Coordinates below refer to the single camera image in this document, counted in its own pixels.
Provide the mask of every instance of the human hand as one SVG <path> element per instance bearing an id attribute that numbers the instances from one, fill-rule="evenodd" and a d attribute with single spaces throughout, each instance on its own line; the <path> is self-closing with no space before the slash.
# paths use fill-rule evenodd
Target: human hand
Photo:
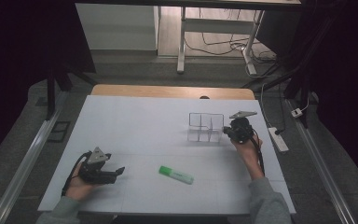
<path id="1" fill-rule="evenodd" d="M 253 136 L 254 140 L 257 142 L 258 146 L 261 147 L 263 141 L 259 139 L 256 135 Z M 238 143 L 231 139 L 231 143 L 237 149 L 238 153 L 240 154 L 242 160 L 244 161 L 249 174 L 252 179 L 257 179 L 264 177 L 263 171 L 261 166 L 258 164 L 258 154 L 257 148 L 252 143 L 251 140 L 248 140 L 245 143 Z"/>
<path id="2" fill-rule="evenodd" d="M 101 186 L 92 185 L 84 182 L 84 180 L 82 180 L 80 176 L 78 176 L 80 167 L 81 163 L 79 163 L 78 166 L 75 168 L 75 171 L 72 174 L 71 183 L 69 184 L 69 188 L 65 193 L 66 197 L 72 198 L 77 201 L 82 201 L 92 192 L 93 189 L 98 186 Z"/>

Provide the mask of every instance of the wooden table edge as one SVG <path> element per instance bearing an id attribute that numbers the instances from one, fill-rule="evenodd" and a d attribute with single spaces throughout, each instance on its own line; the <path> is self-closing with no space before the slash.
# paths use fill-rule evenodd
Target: wooden table edge
<path id="1" fill-rule="evenodd" d="M 98 84 L 91 95 L 133 96 L 133 97 L 168 97 L 199 99 L 207 96 L 216 100 L 254 100 L 255 95 L 249 89 L 173 87 L 173 86 L 136 86 Z"/>

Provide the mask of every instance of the transparent container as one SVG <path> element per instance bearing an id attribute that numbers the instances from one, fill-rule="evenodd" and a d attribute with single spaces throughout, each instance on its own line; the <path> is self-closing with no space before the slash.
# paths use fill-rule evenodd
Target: transparent container
<path id="1" fill-rule="evenodd" d="M 222 137 L 223 125 L 222 114 L 190 113 L 187 141 L 218 143 Z"/>

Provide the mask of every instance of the metal frame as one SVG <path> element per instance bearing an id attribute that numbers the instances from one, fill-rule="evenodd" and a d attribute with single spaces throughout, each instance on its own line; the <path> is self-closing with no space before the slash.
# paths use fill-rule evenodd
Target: metal frame
<path id="1" fill-rule="evenodd" d="M 4 195 L 2 196 L 0 200 L 0 223 L 5 223 L 5 221 L 7 220 L 7 217 L 10 214 L 14 203 L 20 195 L 22 187 L 24 186 L 29 174 L 34 167 L 34 163 L 39 157 L 40 151 L 42 150 L 43 146 L 46 143 L 46 140 L 48 139 L 48 135 L 53 128 L 54 123 L 56 122 L 58 116 L 62 111 L 63 104 L 68 94 L 69 93 L 66 91 L 62 91 L 59 94 L 54 113 L 51 115 L 50 120 L 45 120 L 40 127 L 39 132 L 37 133 L 33 143 L 25 154 L 24 159 L 22 159 L 22 162 L 17 169 L 16 174 L 14 174 Z"/>
<path id="2" fill-rule="evenodd" d="M 185 32 L 214 33 L 214 34 L 238 34 L 249 35 L 249 41 L 243 57 L 251 75 L 256 75 L 255 66 L 250 57 L 255 35 L 261 21 L 262 12 L 259 12 L 256 21 L 223 21 L 208 19 L 186 19 L 186 8 L 182 7 L 180 43 L 178 53 L 177 73 L 185 72 Z"/>
<path id="3" fill-rule="evenodd" d="M 295 108 L 292 106 L 289 100 L 285 100 L 286 105 L 289 111 L 294 110 Z M 356 223 L 356 220 L 351 213 L 351 209 L 348 207 L 347 202 L 345 201 L 344 196 L 342 195 L 341 190 L 337 186 L 334 181 L 333 175 L 330 173 L 324 158 L 319 151 L 319 148 L 316 146 L 315 141 L 313 140 L 310 131 L 302 125 L 299 119 L 295 120 L 297 129 L 304 140 L 304 143 L 310 153 L 310 157 L 315 165 L 316 170 L 319 173 L 319 177 L 322 179 L 324 183 L 324 187 L 327 193 L 330 195 L 333 205 L 337 210 L 337 214 L 341 219 L 342 223 Z"/>

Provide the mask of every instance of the gray sleeve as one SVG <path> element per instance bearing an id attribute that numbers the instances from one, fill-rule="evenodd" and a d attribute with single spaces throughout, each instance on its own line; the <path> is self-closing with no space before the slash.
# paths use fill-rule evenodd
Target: gray sleeve
<path id="1" fill-rule="evenodd" d="M 267 178 L 254 180 L 249 189 L 252 223 L 291 223 L 289 208 L 283 196 L 272 189 Z"/>
<path id="2" fill-rule="evenodd" d="M 43 213 L 36 224 L 79 224 L 80 220 L 76 217 L 79 206 L 80 202 L 63 196 L 53 211 Z"/>

